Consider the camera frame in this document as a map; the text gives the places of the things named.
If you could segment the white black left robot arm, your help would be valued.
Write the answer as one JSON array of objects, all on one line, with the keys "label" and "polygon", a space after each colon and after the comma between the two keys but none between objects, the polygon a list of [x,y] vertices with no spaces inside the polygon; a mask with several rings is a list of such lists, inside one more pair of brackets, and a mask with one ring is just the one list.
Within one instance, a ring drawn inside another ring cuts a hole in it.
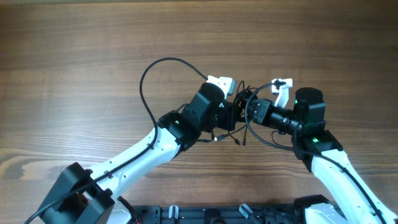
[{"label": "white black left robot arm", "polygon": [[234,86],[231,78],[210,78],[190,103],[155,121],[153,130],[129,149],[87,169],[77,162],[69,165],[35,216],[44,223],[128,223],[132,214],[120,199],[123,192],[192,147],[201,133],[221,127],[219,113]]}]

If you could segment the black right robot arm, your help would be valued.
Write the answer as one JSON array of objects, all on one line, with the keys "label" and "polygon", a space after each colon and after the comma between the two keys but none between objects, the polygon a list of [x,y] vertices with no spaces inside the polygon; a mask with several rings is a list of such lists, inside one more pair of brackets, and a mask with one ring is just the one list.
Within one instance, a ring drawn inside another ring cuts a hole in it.
[{"label": "black right robot arm", "polygon": [[245,122],[272,128],[292,137],[292,146],[262,142],[268,146],[292,151],[327,188],[341,213],[327,207],[321,199],[302,205],[306,223],[397,223],[389,210],[355,171],[343,146],[325,128],[323,93],[316,88],[295,92],[291,110],[253,93],[245,107]]}]

